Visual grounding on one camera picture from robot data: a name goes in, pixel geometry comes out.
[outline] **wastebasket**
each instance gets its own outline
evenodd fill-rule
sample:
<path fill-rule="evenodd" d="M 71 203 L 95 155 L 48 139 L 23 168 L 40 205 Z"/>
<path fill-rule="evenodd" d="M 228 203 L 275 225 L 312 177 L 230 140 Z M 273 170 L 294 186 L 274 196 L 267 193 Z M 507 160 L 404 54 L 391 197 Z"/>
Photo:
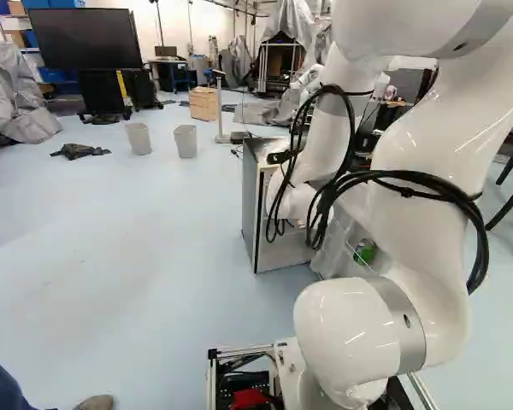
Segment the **wastebasket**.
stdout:
<path fill-rule="evenodd" d="M 198 153 L 196 126 L 177 126 L 173 131 L 180 158 L 193 158 Z"/>

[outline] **light blue floor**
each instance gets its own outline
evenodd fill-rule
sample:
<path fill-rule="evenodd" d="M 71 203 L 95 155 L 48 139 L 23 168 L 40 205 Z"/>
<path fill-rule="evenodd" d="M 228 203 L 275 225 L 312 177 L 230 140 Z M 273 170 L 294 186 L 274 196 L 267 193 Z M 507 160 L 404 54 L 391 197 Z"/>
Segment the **light blue floor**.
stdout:
<path fill-rule="evenodd" d="M 224 103 L 241 99 L 224 94 Z M 226 131 L 243 130 L 232 117 L 224 114 Z M 315 280 L 306 267 L 251 274 L 241 161 L 212 142 L 215 122 L 176 104 L 138 120 L 150 128 L 147 157 L 131 155 L 123 123 L 77 117 L 62 118 L 65 130 L 45 143 L 0 152 L 0 361 L 34 406 L 68 410 L 111 393 L 120 410 L 201 409 L 207 349 L 290 336 L 296 296 Z M 176 154 L 180 124 L 198 125 L 196 160 Z M 50 158 L 64 143 L 113 154 Z M 487 219 L 513 191 L 513 173 L 501 190 L 493 184 L 500 170 L 492 166 L 480 203 Z M 468 349 L 423 374 L 445 410 L 513 408 L 513 213 L 490 241 Z M 468 247 L 470 263 L 472 234 Z"/>

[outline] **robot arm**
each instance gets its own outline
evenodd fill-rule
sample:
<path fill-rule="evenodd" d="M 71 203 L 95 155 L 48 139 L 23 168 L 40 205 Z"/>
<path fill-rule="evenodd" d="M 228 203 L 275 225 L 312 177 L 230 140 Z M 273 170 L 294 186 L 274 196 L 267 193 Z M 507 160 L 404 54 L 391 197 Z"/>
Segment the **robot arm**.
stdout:
<path fill-rule="evenodd" d="M 433 89 L 381 136 L 372 168 L 427 173 L 468 195 L 481 192 L 513 125 L 513 0 L 343 0 L 334 3 L 333 16 L 341 22 L 333 24 L 323 84 L 372 91 L 382 56 L 440 61 Z M 368 24 L 371 16 L 380 24 Z M 360 100 L 352 98 L 358 120 L 366 103 Z M 304 218 L 312 192 L 301 185 L 338 169 L 350 138 L 347 121 L 338 97 L 319 101 L 282 217 Z M 275 175 L 270 190 L 280 183 Z M 448 202 L 405 198 L 373 182 L 357 196 L 364 209 L 349 211 L 392 266 L 377 277 L 313 284 L 294 312 L 309 372 L 344 408 L 368 405 L 395 374 L 452 360 L 469 336 L 464 214 Z"/>

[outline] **cable bundle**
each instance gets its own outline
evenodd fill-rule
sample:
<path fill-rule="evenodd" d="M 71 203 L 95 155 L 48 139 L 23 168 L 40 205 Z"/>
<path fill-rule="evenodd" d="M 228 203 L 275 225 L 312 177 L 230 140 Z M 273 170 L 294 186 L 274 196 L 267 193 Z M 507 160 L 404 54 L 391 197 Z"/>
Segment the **cable bundle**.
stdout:
<path fill-rule="evenodd" d="M 405 171 L 405 170 L 393 170 L 393 171 L 361 171 L 355 173 L 348 173 L 351 167 L 353 158 L 355 157 L 356 147 L 356 119 L 351 105 L 349 94 L 346 94 L 337 85 L 324 85 L 318 92 L 309 98 L 298 110 L 294 125 L 298 123 L 299 118 L 306 118 L 308 109 L 317 98 L 325 95 L 332 94 L 340 96 L 345 104 L 348 117 L 350 119 L 350 131 L 351 140 L 348 145 L 348 149 L 345 154 L 345 158 L 340 165 L 339 170 L 334 174 L 333 178 L 320 188 L 314 196 L 308 210 L 308 216 L 306 220 L 306 243 L 314 250 L 319 250 L 325 240 L 325 234 L 328 224 L 328 215 L 334 202 L 347 190 L 355 185 L 361 183 L 368 183 L 373 181 L 380 186 L 383 186 L 390 190 L 399 192 L 403 197 L 422 197 L 432 201 L 443 201 L 455 205 L 460 212 L 462 212 L 474 225 L 477 230 L 477 255 L 475 257 L 475 263 L 469 275 L 467 281 L 468 293 L 471 295 L 486 277 L 489 263 L 489 249 L 488 249 L 488 238 L 486 236 L 485 223 L 482 219 L 481 211 L 477 208 L 474 200 L 478 196 L 470 197 L 460 188 L 452 184 L 451 182 L 442 179 L 440 177 L 421 173 L 417 171 Z M 278 218 L 281 201 L 285 192 L 290 184 L 291 176 L 294 171 L 294 167 L 297 163 L 298 154 L 302 145 L 302 134 L 303 128 L 300 127 L 298 134 L 295 134 L 295 126 L 292 127 L 291 131 L 291 152 L 292 156 L 287 162 L 287 169 L 284 172 L 284 178 L 281 183 L 280 189 L 274 199 L 272 208 L 269 211 L 268 221 L 266 224 L 266 238 L 272 243 L 276 237 L 285 233 L 285 220 Z M 298 137 L 298 141 L 295 144 L 295 137 Z M 396 186 L 382 179 L 397 179 L 401 181 L 410 182 L 412 184 L 421 185 L 434 192 L 430 194 L 427 192 L 420 192 L 413 190 L 408 187 Z M 312 212 L 315 208 L 315 215 L 312 218 Z M 272 221 L 274 222 L 274 231 L 271 232 Z"/>

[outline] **television screen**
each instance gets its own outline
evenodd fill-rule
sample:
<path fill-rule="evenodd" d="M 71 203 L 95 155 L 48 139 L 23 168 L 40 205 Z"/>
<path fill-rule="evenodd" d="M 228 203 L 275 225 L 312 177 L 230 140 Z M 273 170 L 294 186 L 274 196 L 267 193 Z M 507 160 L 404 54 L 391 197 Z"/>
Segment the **television screen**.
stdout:
<path fill-rule="evenodd" d="M 29 9 L 47 68 L 141 68 L 139 42 L 128 9 Z"/>

